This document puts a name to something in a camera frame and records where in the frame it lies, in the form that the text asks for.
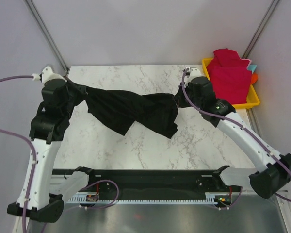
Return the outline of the black t-shirt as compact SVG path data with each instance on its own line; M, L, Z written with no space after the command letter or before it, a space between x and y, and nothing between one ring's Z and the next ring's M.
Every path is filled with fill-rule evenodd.
M85 101L88 113L107 128L125 135L134 122L167 138L178 131L178 107L169 93L139 95L126 90L104 90L67 82L76 94L75 105Z

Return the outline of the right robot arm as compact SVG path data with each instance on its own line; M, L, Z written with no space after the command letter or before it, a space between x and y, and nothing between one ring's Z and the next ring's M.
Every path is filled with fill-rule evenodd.
M254 169L222 166L217 170L218 176L212 179L216 190L246 187L264 199L276 195L291 202L279 194L291 181L291 154L281 154L248 128L230 103L215 97L207 77L193 76L185 70L176 97L180 108L197 110L204 120L226 134L255 166Z

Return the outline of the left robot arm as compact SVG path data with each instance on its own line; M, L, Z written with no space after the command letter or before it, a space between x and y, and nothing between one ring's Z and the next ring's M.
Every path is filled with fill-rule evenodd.
M85 167L75 169L55 188L50 187L55 158L69 126L76 96L76 91L64 79L45 82L43 101L31 121L32 147L25 183L17 201L8 205L8 214L55 223L74 194L83 188L95 189L97 180Z

